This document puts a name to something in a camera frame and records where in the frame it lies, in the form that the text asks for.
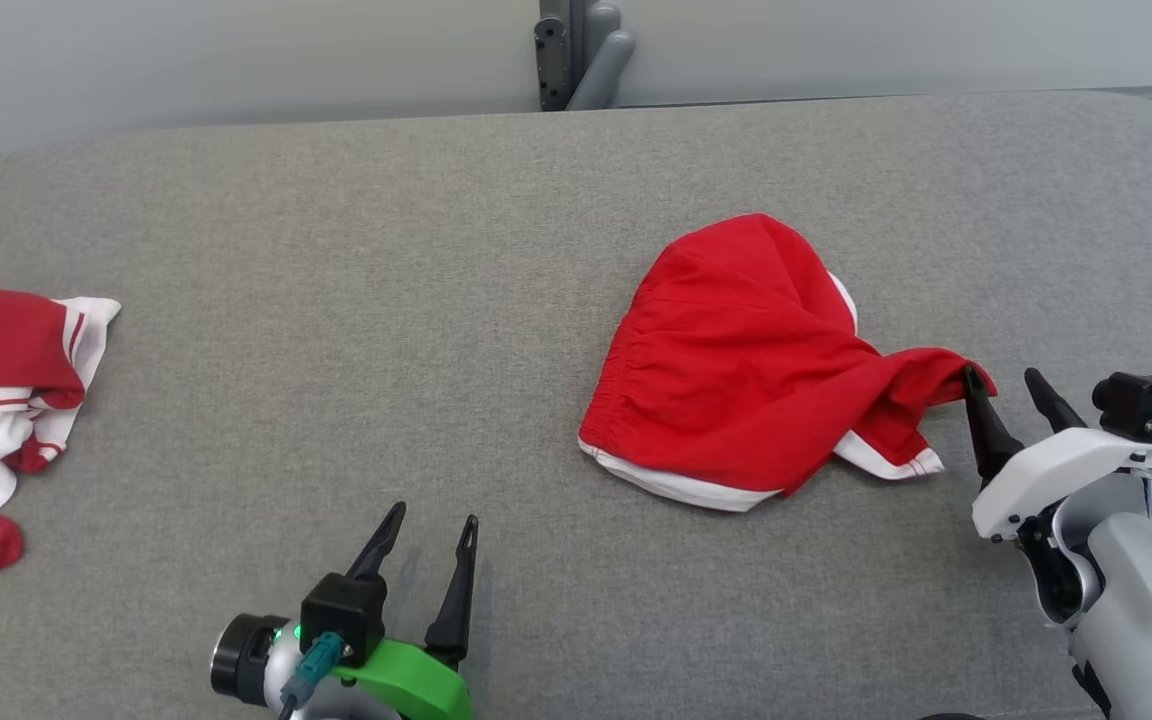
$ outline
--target gray upholstered surface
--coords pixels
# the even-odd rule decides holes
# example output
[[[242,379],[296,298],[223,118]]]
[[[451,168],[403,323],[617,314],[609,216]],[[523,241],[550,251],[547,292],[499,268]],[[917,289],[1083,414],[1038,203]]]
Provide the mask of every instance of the gray upholstered surface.
[[[483,520],[485,719],[1093,717],[1020,553],[947,473],[833,464],[744,516],[602,473],[576,427],[641,275],[767,211],[884,350],[1021,370],[1089,410],[1152,372],[1152,104],[976,94],[194,129],[0,159],[0,286],[126,309],[70,452],[6,507],[0,719],[214,717],[236,612],[294,611],[410,502],[391,628],[418,639]],[[794,438],[786,438],[787,444]]]

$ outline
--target cable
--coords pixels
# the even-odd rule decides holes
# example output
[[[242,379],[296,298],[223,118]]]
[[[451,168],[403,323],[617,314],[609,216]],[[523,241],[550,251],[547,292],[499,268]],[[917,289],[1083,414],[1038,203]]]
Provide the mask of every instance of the cable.
[[[305,703],[314,697],[314,688],[332,673],[343,654],[344,642],[340,635],[324,632],[314,638],[310,652],[302,657],[278,694],[279,700],[283,702],[283,714],[279,715],[279,720],[289,720],[294,711],[305,707]]]

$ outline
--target gray table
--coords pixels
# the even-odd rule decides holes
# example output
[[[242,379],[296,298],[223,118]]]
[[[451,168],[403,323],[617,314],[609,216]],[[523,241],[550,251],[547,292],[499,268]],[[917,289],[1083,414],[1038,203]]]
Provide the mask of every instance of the gray table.
[[[576,446],[612,331],[680,234],[803,232],[881,350],[1021,370],[1091,415],[1152,372],[1152,105],[902,99],[185,129],[0,159],[0,287],[124,304],[69,454],[6,509],[0,719],[214,717],[212,642],[291,612],[410,503],[389,626],[418,639],[483,521],[479,715],[1096,717],[1020,553],[948,471],[831,464],[748,515],[645,495]]]

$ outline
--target black mount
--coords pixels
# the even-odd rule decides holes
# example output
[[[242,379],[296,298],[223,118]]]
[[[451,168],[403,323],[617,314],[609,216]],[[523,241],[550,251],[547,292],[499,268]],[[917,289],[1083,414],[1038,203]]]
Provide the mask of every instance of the black mount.
[[[229,621],[211,653],[211,689],[265,707],[265,666],[279,630],[287,626],[279,615],[242,615]]]
[[[1137,442],[1152,442],[1152,376],[1114,373],[1096,384],[1092,406],[1101,410],[1101,429]]]
[[[346,574],[328,573],[301,602],[301,652],[310,651],[324,632],[336,632],[349,647],[340,662],[351,667],[366,664],[385,637],[384,605],[388,585],[380,564],[394,551],[397,531],[407,515],[407,502],[397,502],[358,552]],[[473,600],[473,569],[479,544],[479,520],[470,515],[456,547],[456,571],[447,588],[438,619],[425,634],[425,651],[435,660],[457,669],[465,660],[470,639]]]

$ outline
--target red and white shirt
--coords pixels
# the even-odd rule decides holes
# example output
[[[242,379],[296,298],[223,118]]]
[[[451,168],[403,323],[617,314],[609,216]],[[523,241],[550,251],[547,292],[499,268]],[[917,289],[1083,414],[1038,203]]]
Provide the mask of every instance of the red and white shirt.
[[[13,470],[36,473],[65,452],[120,309],[0,290],[0,507],[15,491]]]

